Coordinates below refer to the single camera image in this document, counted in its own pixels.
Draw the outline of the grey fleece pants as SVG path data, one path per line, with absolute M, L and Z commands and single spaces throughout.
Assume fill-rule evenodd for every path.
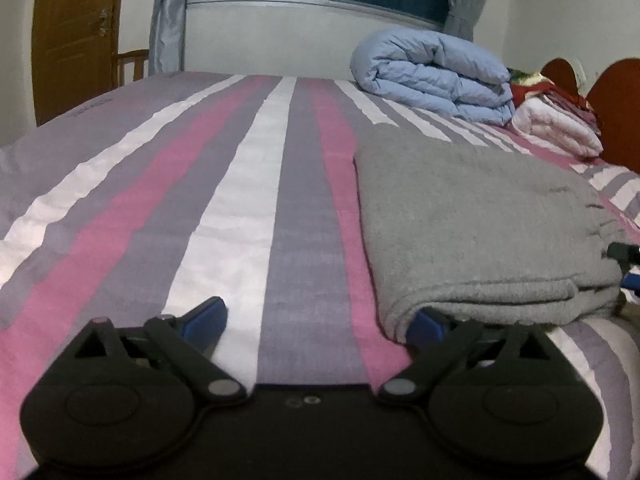
M 577 174 L 530 155 L 377 125 L 355 152 L 378 320 L 405 341 L 431 308 L 458 321 L 565 325 L 609 315 L 628 236 Z

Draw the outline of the striped pillow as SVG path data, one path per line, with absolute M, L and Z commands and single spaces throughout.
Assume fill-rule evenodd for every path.
M 639 229 L 639 175 L 625 166 L 570 164 L 632 226 Z

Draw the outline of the striped pink grey bedsheet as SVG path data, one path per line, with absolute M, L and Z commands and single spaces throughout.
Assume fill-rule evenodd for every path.
M 381 122 L 580 164 L 344 80 L 210 73 L 127 84 L 2 148 L 2 477 L 34 464 L 28 390 L 99 316 L 138 326 L 221 297 L 216 362 L 245 385 L 379 385 L 404 368 L 376 320 L 352 161 Z

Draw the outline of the red wooden headboard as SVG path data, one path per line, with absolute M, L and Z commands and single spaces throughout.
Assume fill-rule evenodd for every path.
M 623 58 L 598 77 L 586 94 L 601 131 L 603 152 L 584 162 L 608 162 L 638 174 L 640 162 L 640 61 Z

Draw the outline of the folded white pink blanket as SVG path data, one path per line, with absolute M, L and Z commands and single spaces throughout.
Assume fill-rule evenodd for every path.
M 603 152 L 598 118 L 590 103 L 542 73 L 510 70 L 515 112 L 510 128 L 531 144 L 576 159 Z

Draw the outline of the folded light blue duvet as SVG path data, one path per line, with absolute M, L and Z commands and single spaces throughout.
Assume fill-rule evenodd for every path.
M 442 32 L 380 30 L 360 41 L 349 68 L 363 91 L 445 117 L 504 126 L 515 112 L 503 62 Z

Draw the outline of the wooden chair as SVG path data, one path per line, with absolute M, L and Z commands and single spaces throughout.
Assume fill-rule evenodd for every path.
M 117 53 L 113 56 L 114 87 L 119 88 L 125 84 L 126 67 L 132 66 L 132 80 L 138 81 L 144 77 L 144 66 L 148 62 L 150 51 L 148 49 L 131 50 Z

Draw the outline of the brown wooden door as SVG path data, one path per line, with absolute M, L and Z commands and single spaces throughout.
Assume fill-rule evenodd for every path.
M 42 125 L 114 87 L 122 0 L 35 0 L 32 96 Z

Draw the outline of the grey curtain left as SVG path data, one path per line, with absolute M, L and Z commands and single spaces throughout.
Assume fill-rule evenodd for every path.
M 188 0 L 153 0 L 149 74 L 182 72 Z

